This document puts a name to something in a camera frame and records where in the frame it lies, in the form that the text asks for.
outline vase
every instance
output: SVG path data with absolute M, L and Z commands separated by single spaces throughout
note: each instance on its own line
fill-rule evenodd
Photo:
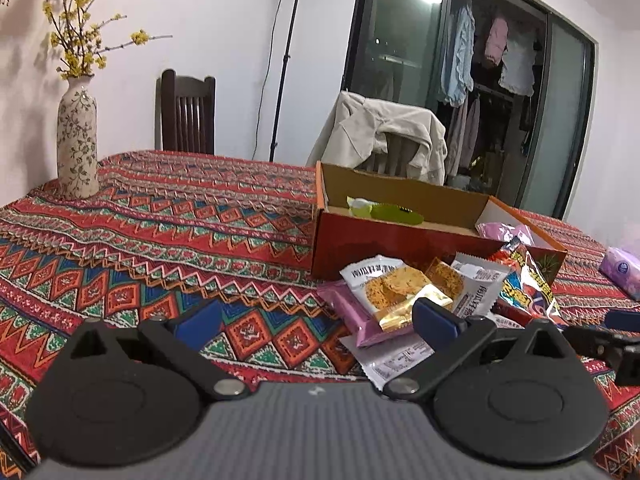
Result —
M 70 77 L 58 107 L 58 184 L 68 200 L 98 192 L 97 107 L 87 90 L 91 79 Z

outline chair backrest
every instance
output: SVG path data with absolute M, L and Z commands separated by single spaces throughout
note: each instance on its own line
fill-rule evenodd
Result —
M 162 148 L 175 152 L 214 153 L 216 80 L 204 81 L 162 72 L 160 115 Z
M 385 134 L 386 153 L 371 153 L 358 169 L 391 176 L 406 177 L 406 167 L 420 145 L 406 137 Z

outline purple tissue pack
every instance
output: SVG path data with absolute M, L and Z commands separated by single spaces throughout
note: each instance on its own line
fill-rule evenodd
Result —
M 632 254 L 610 247 L 600 264 L 600 272 L 624 290 L 632 300 L 640 301 L 640 260 Z

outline light blue shirt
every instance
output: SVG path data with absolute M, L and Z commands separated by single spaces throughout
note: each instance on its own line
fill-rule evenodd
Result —
M 474 89 L 471 79 L 471 58 L 474 54 L 476 22 L 471 12 L 471 0 L 460 7 L 449 20 L 447 48 L 440 75 L 441 101 L 457 108 Z

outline open box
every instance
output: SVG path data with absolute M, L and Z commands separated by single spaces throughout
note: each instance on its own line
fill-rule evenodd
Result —
M 312 276 L 338 280 L 347 265 L 383 254 L 413 266 L 427 266 L 434 257 L 451 261 L 456 252 L 487 258 L 504 242 L 482 238 L 476 224 L 525 224 L 535 247 L 529 252 L 551 284 L 566 249 L 517 210 L 493 196 L 418 180 L 366 173 L 318 162 L 318 223 L 314 239 Z M 424 216 L 417 226 L 352 216 L 347 197 L 396 204 Z

